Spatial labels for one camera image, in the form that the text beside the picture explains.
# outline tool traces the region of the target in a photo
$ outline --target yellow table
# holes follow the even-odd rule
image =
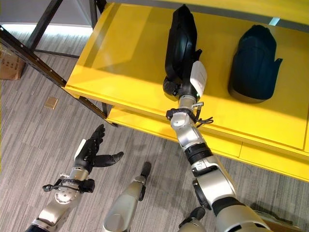
[[[165,113],[177,107],[176,99],[162,89],[172,13],[107,5],[65,90],[116,106],[109,121],[175,139],[170,130],[155,130],[159,126],[149,125],[147,131],[149,123],[168,125]],[[254,23],[200,13],[194,18],[197,48],[203,50],[200,61],[208,73],[201,116],[215,120],[200,128],[216,138],[208,140],[209,146],[222,147],[215,148],[218,154],[309,181],[309,35],[267,25],[277,41],[276,56],[283,58],[275,93],[264,103],[246,104],[229,96],[227,82],[238,41]],[[123,110],[131,116],[120,120]],[[147,118],[142,128],[139,117]]]

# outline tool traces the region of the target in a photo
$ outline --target black cable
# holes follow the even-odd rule
[[[51,191],[53,189],[57,189],[57,188],[68,188],[68,189],[72,189],[72,190],[75,190],[75,191],[83,192],[83,191],[80,191],[78,188],[73,188],[73,187],[66,186],[66,185],[44,185],[43,186],[43,190],[45,192],[49,192],[49,191]]]
[[[213,123],[213,117],[207,118],[207,119],[199,119],[197,120],[197,122],[199,122],[200,124],[197,125],[197,128],[199,128],[201,125],[203,124],[211,124]]]
[[[200,113],[201,113],[201,108],[198,108],[198,109],[197,109],[197,115],[196,115],[197,121],[198,121],[198,118],[199,118]]]

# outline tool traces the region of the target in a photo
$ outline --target robot forearm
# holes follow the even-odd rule
[[[138,201],[142,201],[146,191],[146,181],[151,164],[145,162],[140,176],[114,201],[103,221],[102,232],[128,232],[132,224]]]
[[[26,232],[43,231],[55,232],[66,222],[70,211],[81,200],[79,182],[88,177],[89,172],[81,167],[73,167],[69,176],[62,176],[61,186],[53,186],[56,189],[53,200],[40,212]]]
[[[270,231],[251,208],[237,200],[231,177],[217,157],[212,154],[195,126],[193,114],[195,105],[196,99],[193,96],[181,96],[179,108],[173,109],[170,123],[191,164],[191,170],[195,176],[193,186],[200,204],[214,211],[219,232]],[[185,230],[185,225],[181,228],[181,232],[190,231],[190,229]],[[200,226],[193,227],[189,223],[186,226],[201,231]]]

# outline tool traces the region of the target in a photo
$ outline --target cable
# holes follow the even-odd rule
[[[75,190],[75,191],[83,192],[83,191],[80,191],[78,188],[73,188],[73,187],[66,186],[66,185],[44,185],[42,188],[45,192],[49,192],[49,191],[51,191],[53,189],[57,189],[57,188],[68,188],[68,189],[72,189],[72,190]]]
[[[197,125],[197,128],[199,128],[201,125],[203,125],[203,124],[211,124],[211,123],[213,123],[214,121],[213,121],[213,117],[210,117],[210,118],[207,118],[207,119],[199,119],[199,120],[197,120],[197,122],[199,122],[200,124],[198,124]]]

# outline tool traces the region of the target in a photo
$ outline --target white label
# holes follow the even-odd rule
[[[195,61],[192,66],[190,82],[201,97],[207,80],[207,73],[201,61]]]
[[[195,163],[194,167],[197,169],[197,171],[203,170],[203,169],[207,168],[207,166],[205,165],[204,161],[202,161],[202,160],[198,161],[197,163]]]

